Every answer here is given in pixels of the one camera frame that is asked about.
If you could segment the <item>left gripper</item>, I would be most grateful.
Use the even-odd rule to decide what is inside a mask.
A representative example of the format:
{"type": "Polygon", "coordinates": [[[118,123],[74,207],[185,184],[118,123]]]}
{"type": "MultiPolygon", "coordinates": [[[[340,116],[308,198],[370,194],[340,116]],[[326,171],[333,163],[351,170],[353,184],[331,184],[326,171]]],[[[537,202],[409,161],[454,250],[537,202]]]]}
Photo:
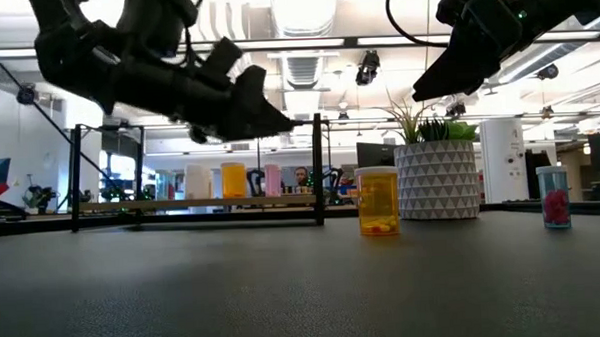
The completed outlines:
{"type": "Polygon", "coordinates": [[[240,56],[208,57],[191,68],[166,63],[100,61],[96,101],[110,115],[118,103],[186,121],[194,142],[243,141],[291,132],[294,121],[264,97],[266,70],[250,65],[230,81],[240,56]]]}

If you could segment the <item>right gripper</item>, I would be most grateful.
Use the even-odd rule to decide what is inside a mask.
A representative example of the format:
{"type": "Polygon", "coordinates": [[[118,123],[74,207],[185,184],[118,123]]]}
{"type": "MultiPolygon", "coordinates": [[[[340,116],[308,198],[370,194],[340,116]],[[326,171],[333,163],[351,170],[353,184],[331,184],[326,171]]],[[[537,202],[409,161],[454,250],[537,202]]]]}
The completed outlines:
{"type": "Polygon", "coordinates": [[[413,99],[471,94],[500,62],[575,14],[574,0],[465,0],[462,31],[414,83],[413,99]]]}

